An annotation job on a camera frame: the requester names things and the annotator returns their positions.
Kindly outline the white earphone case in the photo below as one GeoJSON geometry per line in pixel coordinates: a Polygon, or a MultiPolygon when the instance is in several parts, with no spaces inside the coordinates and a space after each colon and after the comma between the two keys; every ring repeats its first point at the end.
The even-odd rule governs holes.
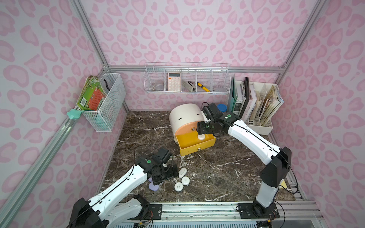
{"type": "Polygon", "coordinates": [[[182,179],[181,179],[181,183],[184,185],[184,186],[188,186],[190,184],[190,178],[187,177],[187,176],[184,176],[182,179]]]}
{"type": "Polygon", "coordinates": [[[198,135],[198,139],[201,141],[205,140],[205,135],[204,134],[198,135]]]}
{"type": "Polygon", "coordinates": [[[183,190],[183,184],[181,182],[177,182],[174,185],[174,190],[176,192],[181,192],[183,190]]]}

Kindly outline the orange top drawer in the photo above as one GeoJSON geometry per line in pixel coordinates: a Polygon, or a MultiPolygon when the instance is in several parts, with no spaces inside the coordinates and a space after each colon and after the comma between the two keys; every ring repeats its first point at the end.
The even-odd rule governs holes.
{"type": "Polygon", "coordinates": [[[174,135],[185,135],[191,132],[196,131],[198,121],[190,122],[190,123],[178,123],[177,129],[174,135]]]}

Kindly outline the white round drawer cabinet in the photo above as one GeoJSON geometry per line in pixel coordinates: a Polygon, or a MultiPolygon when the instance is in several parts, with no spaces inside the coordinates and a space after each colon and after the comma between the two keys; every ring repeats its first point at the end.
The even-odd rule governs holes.
{"type": "Polygon", "coordinates": [[[169,115],[169,121],[170,126],[173,131],[173,135],[177,129],[178,123],[190,123],[194,121],[203,121],[203,115],[202,111],[196,104],[182,104],[176,108],[174,108],[170,115],[169,115]]]}

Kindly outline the yellow drawer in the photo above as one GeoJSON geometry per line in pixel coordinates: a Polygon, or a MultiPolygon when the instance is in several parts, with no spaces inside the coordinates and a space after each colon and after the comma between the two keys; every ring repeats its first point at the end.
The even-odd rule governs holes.
{"type": "Polygon", "coordinates": [[[180,148],[180,155],[186,156],[213,147],[216,142],[215,136],[213,134],[204,135],[205,140],[203,141],[198,139],[198,133],[196,131],[185,135],[178,135],[176,139],[180,148]]]}

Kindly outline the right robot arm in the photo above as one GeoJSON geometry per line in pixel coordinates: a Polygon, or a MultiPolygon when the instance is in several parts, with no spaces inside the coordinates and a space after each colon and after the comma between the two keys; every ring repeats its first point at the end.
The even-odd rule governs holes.
{"type": "Polygon", "coordinates": [[[260,172],[261,186],[253,202],[260,210],[269,208],[279,190],[281,181],[291,170],[292,151],[280,148],[253,131],[232,112],[221,112],[215,103],[202,108],[204,120],[197,123],[197,132],[203,134],[226,133],[250,149],[265,164],[260,172]]]}

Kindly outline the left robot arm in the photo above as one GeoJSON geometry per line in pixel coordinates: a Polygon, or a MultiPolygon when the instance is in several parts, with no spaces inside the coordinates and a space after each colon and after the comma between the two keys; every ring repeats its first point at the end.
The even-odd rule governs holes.
{"type": "Polygon", "coordinates": [[[142,195],[122,200],[139,185],[152,179],[153,185],[178,176],[172,153],[158,149],[157,153],[139,157],[131,169],[107,189],[89,200],[79,199],[73,206],[69,228],[113,228],[122,222],[135,220],[135,228],[151,227],[161,219],[162,205],[150,204],[142,195]]]}

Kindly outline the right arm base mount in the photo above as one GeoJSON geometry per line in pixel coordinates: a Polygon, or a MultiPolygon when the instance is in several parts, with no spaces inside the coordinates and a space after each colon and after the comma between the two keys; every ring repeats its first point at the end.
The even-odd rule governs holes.
{"type": "Polygon", "coordinates": [[[239,203],[235,209],[239,212],[241,219],[273,220],[280,218],[275,203],[272,203],[268,208],[264,208],[257,202],[239,203]]]}

